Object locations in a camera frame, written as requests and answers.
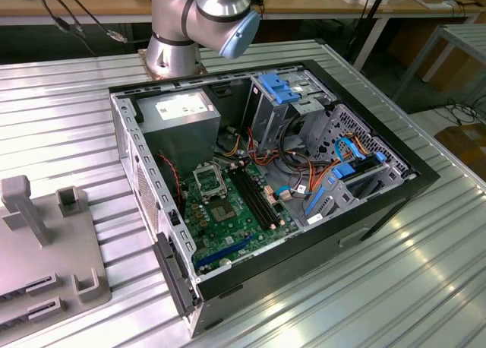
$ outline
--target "connector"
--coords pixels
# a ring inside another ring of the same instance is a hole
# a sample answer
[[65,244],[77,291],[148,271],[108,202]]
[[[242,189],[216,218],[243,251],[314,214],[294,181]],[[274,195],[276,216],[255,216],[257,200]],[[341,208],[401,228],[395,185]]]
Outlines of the connector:
[[54,24],[60,29],[60,31],[63,31],[65,33],[69,33],[71,31],[71,26],[68,24],[68,22],[64,19],[61,19],[60,17],[53,17]]
[[117,42],[120,42],[120,43],[127,43],[128,42],[128,39],[126,37],[124,37],[123,35],[121,35],[120,33],[116,32],[114,30],[107,30],[106,35],[108,35],[110,38],[112,38],[113,40],[116,40]]

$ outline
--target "table leg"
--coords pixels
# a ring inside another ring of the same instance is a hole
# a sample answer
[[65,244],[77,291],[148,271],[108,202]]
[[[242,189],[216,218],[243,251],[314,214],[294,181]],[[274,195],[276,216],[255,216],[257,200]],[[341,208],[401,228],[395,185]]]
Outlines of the table leg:
[[366,39],[366,42],[364,43],[363,47],[361,48],[361,51],[358,54],[358,57],[356,58],[355,63],[352,65],[358,71],[360,71],[363,68],[363,65],[365,65],[365,62],[368,59],[368,56],[370,55],[371,50],[373,49],[374,45],[378,41],[378,38],[380,37],[381,33],[383,32],[383,29],[385,28],[385,25],[387,25],[387,22],[388,22],[389,19],[390,19],[389,16],[383,16],[383,17],[377,19],[377,22],[374,23],[374,26],[373,26],[373,29],[370,32],[370,35],[368,35],[368,38]]
[[481,92],[481,90],[483,88],[486,87],[486,78],[484,78],[482,81],[480,81],[475,87],[474,87],[474,90],[471,91],[471,93],[469,94],[467,100],[465,101],[465,103],[467,103],[468,105],[472,106],[472,104],[474,103],[474,100],[476,97],[478,97],[479,93]]
[[[476,19],[478,19],[479,15],[473,15],[468,17],[465,21],[464,24],[473,24]],[[434,76],[435,72],[440,68],[440,66],[444,63],[444,61],[447,59],[449,54],[453,51],[454,45],[452,44],[447,44],[446,48],[442,51],[442,53],[437,57],[433,65],[429,68],[425,76],[422,78],[424,82],[429,82]]]
[[441,26],[436,27],[431,37],[425,43],[424,47],[417,54],[413,63],[410,65],[409,69],[407,69],[407,71],[403,75],[403,78],[400,81],[400,85],[398,86],[396,92],[393,94],[392,96],[393,101],[396,102],[398,100],[399,96],[402,94],[404,89],[406,89],[407,85],[409,84],[415,72],[419,69],[421,64],[424,62],[425,58],[427,58],[428,53],[432,50],[432,48],[434,48],[435,44],[440,38],[441,30],[442,30]]

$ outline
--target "red wire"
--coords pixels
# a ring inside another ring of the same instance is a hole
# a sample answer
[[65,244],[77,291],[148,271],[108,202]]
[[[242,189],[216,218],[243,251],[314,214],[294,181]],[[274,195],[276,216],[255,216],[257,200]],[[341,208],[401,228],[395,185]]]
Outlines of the red wire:
[[178,209],[180,209],[181,208],[181,185],[180,185],[180,182],[179,182],[179,176],[178,176],[178,173],[177,173],[177,169],[174,167],[174,165],[171,163],[171,161],[168,160],[167,158],[165,158],[162,154],[157,154],[157,156],[159,156],[160,158],[165,160],[167,162],[167,164],[169,164],[170,169],[172,170],[172,173],[174,173],[175,184],[177,185],[177,206],[178,206]]

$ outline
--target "metal workbench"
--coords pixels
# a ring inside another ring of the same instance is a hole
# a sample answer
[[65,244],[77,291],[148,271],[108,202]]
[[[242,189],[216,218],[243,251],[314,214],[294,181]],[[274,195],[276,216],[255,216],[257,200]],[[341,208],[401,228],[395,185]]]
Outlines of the metal workbench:
[[27,174],[33,196],[86,190],[113,296],[12,346],[486,345],[485,184],[325,45],[202,55],[209,71],[314,59],[441,179],[373,238],[191,341],[115,148],[106,88],[148,80],[139,58],[1,67],[0,178]]

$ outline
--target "wooden table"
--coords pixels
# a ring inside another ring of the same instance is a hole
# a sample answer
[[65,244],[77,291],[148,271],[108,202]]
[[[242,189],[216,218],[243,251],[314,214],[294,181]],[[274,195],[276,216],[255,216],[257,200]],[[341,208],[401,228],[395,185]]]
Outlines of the wooden table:
[[[46,0],[52,12],[72,23],[66,11],[56,0]],[[78,17],[82,24],[93,20],[74,0],[62,0]],[[151,22],[150,0],[79,0],[102,23]],[[0,0],[0,25],[44,25],[52,19],[40,0]]]
[[[68,22],[70,17],[55,0],[47,0],[54,14]],[[73,0],[63,0],[72,8],[73,13],[83,24],[93,23],[92,19],[75,4]],[[151,22],[150,0],[80,0],[102,23],[140,23]],[[264,19],[340,19],[359,18],[363,6],[350,5],[343,0],[265,0]],[[374,44],[380,37],[390,18],[396,17],[451,17],[465,16],[467,24],[476,21],[483,8],[467,6],[465,11],[452,8],[430,10],[414,0],[390,1],[380,8],[375,17],[378,19],[356,61],[355,68],[361,69]],[[37,25],[51,24],[40,0],[0,0],[0,25]]]

